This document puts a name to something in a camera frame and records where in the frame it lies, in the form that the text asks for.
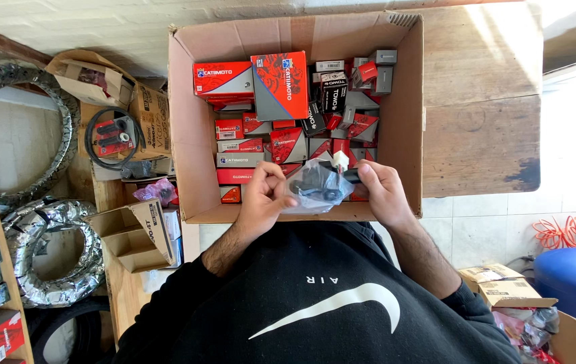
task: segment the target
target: nike swoosh logo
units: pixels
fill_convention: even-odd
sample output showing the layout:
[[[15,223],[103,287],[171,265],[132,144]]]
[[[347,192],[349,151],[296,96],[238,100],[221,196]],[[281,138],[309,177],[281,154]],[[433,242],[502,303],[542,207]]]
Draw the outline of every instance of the nike swoosh logo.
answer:
[[[398,321],[401,319],[401,306],[398,304],[398,300],[388,289],[382,287],[380,284],[365,283],[351,290],[342,291],[339,294],[332,295],[331,297],[321,302],[317,302],[308,308],[292,313],[257,332],[255,335],[250,336],[248,340],[295,321],[315,317],[328,311],[337,310],[347,304],[366,301],[378,301],[385,307],[385,309],[387,309],[389,320],[391,321],[391,333],[393,334],[393,331],[396,330],[396,327],[398,326]]]

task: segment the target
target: barcode label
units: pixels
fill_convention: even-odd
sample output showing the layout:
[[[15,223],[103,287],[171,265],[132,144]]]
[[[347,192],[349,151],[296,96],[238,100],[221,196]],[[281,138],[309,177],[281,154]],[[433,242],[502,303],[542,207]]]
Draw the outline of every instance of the barcode label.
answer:
[[[218,133],[218,138],[219,139],[235,139],[236,138],[236,132],[234,132],[234,131],[220,131]]]
[[[0,361],[5,359],[5,345],[1,345],[0,347]]]

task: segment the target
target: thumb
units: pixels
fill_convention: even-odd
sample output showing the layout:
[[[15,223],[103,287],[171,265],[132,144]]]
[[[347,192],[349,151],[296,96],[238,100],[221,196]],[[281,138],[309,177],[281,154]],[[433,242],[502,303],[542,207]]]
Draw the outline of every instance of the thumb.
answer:
[[[294,198],[283,195],[270,204],[270,213],[278,215],[281,214],[284,209],[295,206],[297,206],[297,201],[295,201]]]
[[[377,194],[384,187],[380,184],[380,179],[375,170],[368,164],[362,164],[358,167],[358,175],[362,184],[366,186],[370,194]]]

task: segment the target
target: wooden shelf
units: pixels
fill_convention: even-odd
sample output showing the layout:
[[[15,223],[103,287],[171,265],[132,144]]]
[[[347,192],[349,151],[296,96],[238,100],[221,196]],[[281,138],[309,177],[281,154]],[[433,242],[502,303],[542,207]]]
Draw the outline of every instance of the wooden shelf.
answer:
[[[25,320],[25,311],[23,310],[23,304],[21,302],[21,296],[18,291],[17,280],[14,277],[14,267],[12,266],[12,259],[9,255],[9,249],[7,247],[7,241],[5,241],[5,234],[3,233],[3,226],[1,225],[0,219],[0,251],[3,257],[1,262],[1,273],[3,274],[3,280],[7,284],[9,290],[10,301],[6,302],[1,306],[0,310],[17,310],[21,312],[21,322],[23,325],[23,336],[25,338],[25,344],[19,347],[16,351],[8,355],[8,358],[23,359],[27,364],[34,364],[34,358],[32,356],[32,346],[30,345],[30,336],[27,332],[27,321]]]

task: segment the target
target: black product box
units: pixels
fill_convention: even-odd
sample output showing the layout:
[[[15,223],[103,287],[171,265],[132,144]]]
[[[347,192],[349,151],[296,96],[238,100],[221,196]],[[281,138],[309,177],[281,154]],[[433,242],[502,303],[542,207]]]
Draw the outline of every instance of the black product box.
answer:
[[[316,101],[310,101],[308,103],[308,118],[302,119],[301,125],[303,126],[303,132],[307,137],[315,135],[320,131],[326,130],[324,117],[322,116],[320,107],[317,105]]]
[[[342,110],[349,87],[344,72],[322,75],[322,113],[334,113]]]

